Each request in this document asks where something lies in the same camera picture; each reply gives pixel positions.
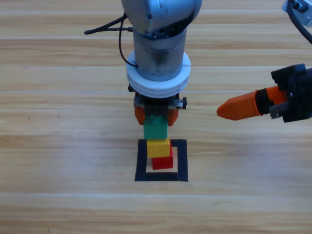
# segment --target black tape square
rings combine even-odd
[[[146,140],[138,140],[135,181],[189,181],[187,141],[183,139],[174,139],[171,140],[171,144],[172,147],[177,147],[177,172],[146,172]]]

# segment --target stacked blocks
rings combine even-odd
[[[168,136],[168,120],[164,116],[146,116],[144,138],[147,156],[152,159],[153,170],[173,168],[173,153]]]
[[[170,141],[170,156],[152,158],[153,170],[168,169],[174,167],[174,157]]]

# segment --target cable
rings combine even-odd
[[[108,28],[108,29],[105,29],[105,30],[99,31],[99,32],[107,32],[107,31],[128,31],[128,32],[133,32],[133,28],[132,27],[128,27],[128,28]]]
[[[300,23],[294,13],[294,7],[297,5],[295,4],[294,0],[288,0],[287,2],[287,13],[289,18],[291,19],[294,26],[298,29],[298,31],[305,37],[312,44],[312,35],[308,32],[308,30]]]
[[[124,19],[121,20],[120,29],[122,29],[122,27],[123,27],[123,22],[124,22]],[[133,67],[137,68],[137,65],[130,63],[130,62],[124,57],[124,55],[123,55],[123,53],[122,53],[122,49],[121,49],[121,33],[122,33],[122,30],[119,31],[119,40],[118,40],[118,41],[119,41],[119,51],[120,51],[120,55],[121,55],[122,59],[123,59],[127,64],[129,64],[130,66],[133,66]]]
[[[104,32],[109,27],[114,26],[115,24],[118,24],[118,23],[124,21],[125,19],[127,19],[127,15],[123,14],[122,17],[120,17],[120,18],[118,18],[118,19],[116,19],[116,20],[114,20],[114,21],[112,21],[112,22],[110,22],[110,23],[108,23],[106,25],[103,25],[103,26],[101,26],[99,28],[87,30],[84,33],[85,33],[85,35],[90,35],[90,34],[97,33],[97,32]]]

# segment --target table surface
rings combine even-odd
[[[189,182],[134,182],[143,129],[117,32],[83,34],[120,1],[0,1],[0,233],[311,234],[311,120],[216,115],[273,86],[271,71],[312,65],[282,3],[204,0],[188,109],[169,130],[188,141]]]

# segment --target metal cylinder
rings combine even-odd
[[[134,30],[137,72],[153,81],[175,78],[182,69],[186,29],[172,38],[151,39]]]

